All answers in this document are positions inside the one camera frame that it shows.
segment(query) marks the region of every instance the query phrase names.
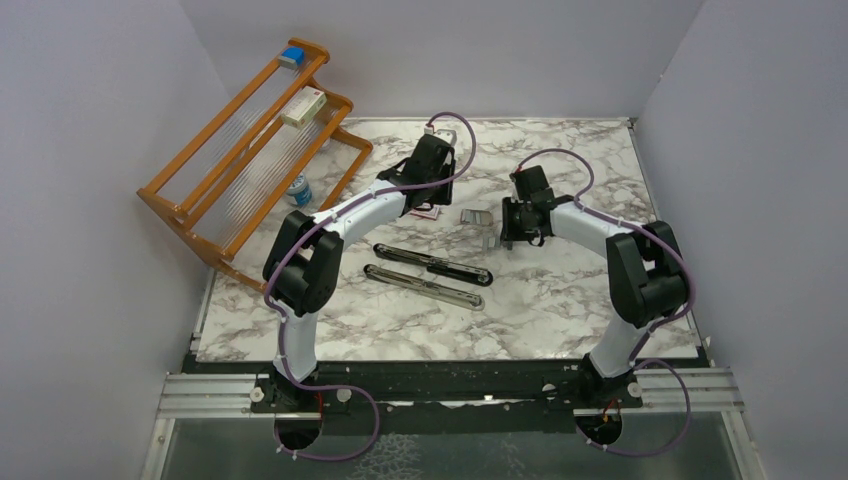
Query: gray wall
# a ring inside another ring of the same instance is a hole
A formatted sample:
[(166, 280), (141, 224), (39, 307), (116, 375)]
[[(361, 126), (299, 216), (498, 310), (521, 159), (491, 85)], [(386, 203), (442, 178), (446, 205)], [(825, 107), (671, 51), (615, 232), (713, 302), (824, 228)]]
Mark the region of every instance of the gray wall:
[(844, 478), (848, 2), (707, 0), (637, 124), (772, 479)]
[(0, 478), (138, 478), (204, 270), (135, 196), (226, 102), (176, 0), (0, 7)]
[(358, 116), (641, 112), (702, 0), (180, 0), (234, 95), (292, 36)]

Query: white marble surface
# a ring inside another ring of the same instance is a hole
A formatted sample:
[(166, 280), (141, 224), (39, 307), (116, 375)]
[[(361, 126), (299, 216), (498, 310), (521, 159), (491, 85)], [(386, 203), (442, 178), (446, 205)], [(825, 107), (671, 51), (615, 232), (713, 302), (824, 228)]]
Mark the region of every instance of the white marble surface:
[[(347, 128), (374, 143), (342, 199), (362, 191), (377, 172), (407, 156), (422, 133), (422, 121), (351, 120)], [(458, 122), (439, 122), (459, 134), (459, 160), (469, 151)], [(568, 241), (549, 239), (543, 248), (516, 245), (513, 251), (483, 252), (484, 234), (500, 228), (501, 198), (512, 192), (508, 173), (528, 154), (564, 147), (589, 160), (596, 185), (584, 198), (589, 205), (638, 221), (653, 214), (625, 121), (557, 119), (473, 122), (478, 152), (467, 174), (454, 185), (454, 203), (438, 220), (406, 216), (372, 231), (343, 256), (335, 295), (321, 310), (316, 352), (322, 360), (486, 360), (580, 358), (598, 342), (612, 312), (605, 260)], [(307, 177), (322, 199), (351, 160), (350, 152), (330, 149), (307, 167)], [(538, 159), (557, 194), (576, 193), (586, 172), (563, 156)], [(318, 202), (310, 205), (317, 207)], [(488, 210), (492, 227), (459, 224), (463, 208)], [(261, 270), (282, 218), (281, 202), (236, 258), (246, 270)], [(385, 243), (446, 257), (491, 270), (490, 287), (476, 287), (426, 273), (422, 268), (374, 256)], [(416, 275), (482, 295), (486, 308), (472, 312), (413, 292), (366, 280), (368, 263)], [(276, 353), (278, 320), (261, 296), (224, 275), (214, 283), (198, 351), (202, 362), (270, 361)], [(644, 356), (694, 357), (695, 335), (681, 320), (660, 329)]]

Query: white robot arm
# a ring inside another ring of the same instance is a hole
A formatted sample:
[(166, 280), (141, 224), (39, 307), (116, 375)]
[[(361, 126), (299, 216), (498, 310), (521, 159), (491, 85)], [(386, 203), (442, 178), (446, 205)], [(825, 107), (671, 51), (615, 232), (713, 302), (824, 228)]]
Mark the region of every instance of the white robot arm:
[(374, 228), (390, 223), (425, 203), (450, 204), (451, 183), (434, 188), (390, 190), (452, 176), (456, 168), (455, 143), (456, 133), (452, 130), (425, 134), (409, 158), (380, 172), (366, 191), (312, 217), (295, 211), (283, 221), (263, 270), (263, 277), (269, 282), (297, 241), (316, 225), (326, 223), (302, 246), (310, 252), (295, 253), (273, 285), (271, 297), (276, 306), (286, 313), (281, 319), (287, 325), (280, 343), (288, 365), (283, 364), (279, 354), (273, 362), (283, 376), (300, 382), (315, 370), (318, 311), (329, 301), (336, 288), (342, 252)]
[[(542, 246), (553, 236), (575, 242), (606, 258), (615, 313), (598, 345), (580, 365), (585, 396), (623, 381), (635, 354), (656, 322), (669, 318), (689, 297), (681, 266), (645, 235), (586, 212), (571, 195), (555, 197), (542, 167), (510, 175), (515, 198), (502, 201), (501, 242)], [(661, 221), (642, 229), (679, 253), (671, 227)]]
[[(281, 357), (274, 362), (283, 376), (300, 382), (316, 368), (317, 312), (335, 290), (344, 249), (379, 225), (392, 222), (424, 203), (450, 204), (452, 192), (451, 184), (447, 183), (434, 189), (392, 191), (380, 196), (375, 193), (448, 178), (456, 164), (454, 142), (455, 135), (449, 141), (424, 135), (411, 157), (381, 172), (368, 190), (313, 217), (300, 212), (286, 217), (265, 265), (266, 280), (298, 239), (316, 225), (326, 222), (326, 226), (303, 245), (311, 250), (311, 256), (306, 252), (295, 254), (273, 285), (272, 297), (287, 314), (281, 346), (291, 376)], [(686, 302), (688, 288), (680, 266), (637, 232), (584, 212), (571, 196), (555, 198), (541, 167), (516, 172), (511, 178), (518, 198), (504, 198), (502, 202), (501, 240), (507, 248), (515, 241), (542, 246), (545, 237), (555, 236), (576, 242), (607, 259), (610, 297), (616, 314), (601, 342), (581, 364), (587, 394), (601, 393), (629, 374), (631, 353), (638, 349), (654, 322)], [(653, 222), (644, 228), (677, 250), (667, 224)], [(645, 262), (655, 265), (646, 269)]]

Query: orange wooden shelf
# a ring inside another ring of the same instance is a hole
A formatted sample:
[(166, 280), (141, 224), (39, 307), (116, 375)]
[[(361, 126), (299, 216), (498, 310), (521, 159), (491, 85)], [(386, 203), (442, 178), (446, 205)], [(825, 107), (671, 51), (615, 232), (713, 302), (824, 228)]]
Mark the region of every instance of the orange wooden shelf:
[[(204, 262), (257, 290), (264, 288), (262, 279), (238, 271), (233, 258), (295, 178), (334, 143), (359, 150), (323, 210), (336, 202), (373, 148), (339, 126), (353, 103), (313, 78), (329, 61), (327, 50), (297, 38), (288, 45), (306, 53), (297, 70), (273, 59), (137, 192)], [(327, 103), (301, 128), (284, 125), (280, 110), (304, 86), (324, 91)]]

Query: small can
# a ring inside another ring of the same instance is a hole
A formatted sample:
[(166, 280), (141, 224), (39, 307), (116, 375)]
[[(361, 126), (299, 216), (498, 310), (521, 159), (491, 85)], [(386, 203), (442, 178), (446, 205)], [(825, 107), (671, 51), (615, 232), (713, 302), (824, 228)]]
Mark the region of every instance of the small can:
[(302, 173), (294, 179), (289, 189), (286, 190), (286, 197), (288, 197), (289, 203), (296, 207), (302, 207), (312, 200), (312, 189), (309, 188), (309, 182), (306, 181), (306, 177)]

